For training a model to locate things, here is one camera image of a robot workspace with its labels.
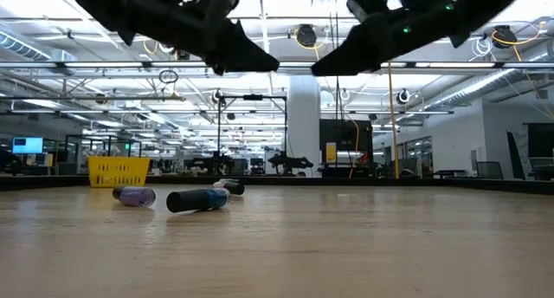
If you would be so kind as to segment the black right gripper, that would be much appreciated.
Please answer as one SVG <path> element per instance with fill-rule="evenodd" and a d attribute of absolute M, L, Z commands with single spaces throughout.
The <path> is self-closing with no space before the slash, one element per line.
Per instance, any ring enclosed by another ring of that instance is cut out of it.
<path fill-rule="evenodd" d="M 437 40 L 437 13 L 391 11 L 371 14 L 354 26 L 345 41 L 311 66 L 314 76 L 351 76 L 381 68 L 381 58 L 395 58 Z"/>

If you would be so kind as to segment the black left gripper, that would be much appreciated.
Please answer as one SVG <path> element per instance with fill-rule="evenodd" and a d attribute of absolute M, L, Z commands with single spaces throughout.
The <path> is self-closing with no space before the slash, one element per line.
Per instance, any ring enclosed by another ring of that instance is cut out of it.
<path fill-rule="evenodd" d="M 216 75 L 276 71 L 280 62 L 249 40 L 239 21 L 228 14 L 240 0 L 205 0 L 204 13 L 197 7 L 172 11 L 172 46 L 205 61 Z"/>

